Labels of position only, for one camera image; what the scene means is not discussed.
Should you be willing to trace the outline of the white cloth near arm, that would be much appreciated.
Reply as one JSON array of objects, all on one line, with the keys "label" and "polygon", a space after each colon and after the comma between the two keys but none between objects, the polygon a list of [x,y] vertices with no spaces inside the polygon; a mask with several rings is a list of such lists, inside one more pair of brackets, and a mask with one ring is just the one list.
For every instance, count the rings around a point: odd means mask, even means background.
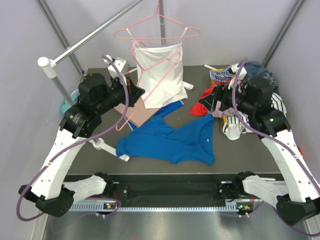
[{"label": "white cloth near arm", "polygon": [[238,140],[242,134],[246,134],[246,128],[241,123],[227,123],[227,118],[224,116],[222,132],[223,134],[232,141]]}]

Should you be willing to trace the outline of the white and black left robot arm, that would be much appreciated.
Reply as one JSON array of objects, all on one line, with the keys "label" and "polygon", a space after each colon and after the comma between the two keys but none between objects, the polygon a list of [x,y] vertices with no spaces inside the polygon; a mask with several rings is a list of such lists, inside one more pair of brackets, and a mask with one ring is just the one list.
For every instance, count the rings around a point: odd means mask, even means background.
[{"label": "white and black left robot arm", "polygon": [[31,185],[22,185],[20,195],[42,212],[61,217],[69,211],[72,204],[91,196],[109,198],[114,191],[107,174],[96,173],[86,179],[64,182],[64,179],[82,146],[95,129],[102,123],[102,115],[119,104],[128,103],[134,107],[145,90],[136,86],[130,78],[125,78],[128,97],[118,77],[110,79],[99,73],[87,75],[79,84],[77,102],[63,115],[55,142],[43,164],[45,167]]}]

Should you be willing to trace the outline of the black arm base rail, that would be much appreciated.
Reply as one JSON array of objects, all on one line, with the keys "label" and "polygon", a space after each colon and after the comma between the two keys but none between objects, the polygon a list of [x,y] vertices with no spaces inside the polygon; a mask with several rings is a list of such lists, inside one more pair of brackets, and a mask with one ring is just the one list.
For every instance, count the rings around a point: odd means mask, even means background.
[{"label": "black arm base rail", "polygon": [[218,185],[235,173],[110,174],[98,198],[115,198],[124,207],[223,207]]}]

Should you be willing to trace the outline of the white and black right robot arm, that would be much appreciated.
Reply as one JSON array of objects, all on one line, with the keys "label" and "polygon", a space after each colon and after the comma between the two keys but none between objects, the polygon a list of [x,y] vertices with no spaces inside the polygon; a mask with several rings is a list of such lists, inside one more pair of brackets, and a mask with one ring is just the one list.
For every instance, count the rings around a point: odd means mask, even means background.
[{"label": "white and black right robot arm", "polygon": [[285,114],[272,105],[273,87],[267,79],[255,77],[242,86],[219,84],[199,99],[207,110],[233,108],[239,121],[258,135],[274,158],[285,182],[284,187],[247,171],[233,180],[233,194],[254,195],[274,207],[279,217],[294,226],[320,213],[320,184],[312,176],[294,139]]}]

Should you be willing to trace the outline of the blue tank top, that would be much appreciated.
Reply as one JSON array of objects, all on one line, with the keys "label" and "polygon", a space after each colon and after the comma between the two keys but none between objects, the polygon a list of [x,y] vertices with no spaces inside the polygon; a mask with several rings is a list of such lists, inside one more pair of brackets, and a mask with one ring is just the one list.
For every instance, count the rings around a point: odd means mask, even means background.
[{"label": "blue tank top", "polygon": [[164,160],[171,164],[194,161],[211,166],[214,118],[207,114],[179,128],[160,116],[150,118],[116,144],[116,155]]}]

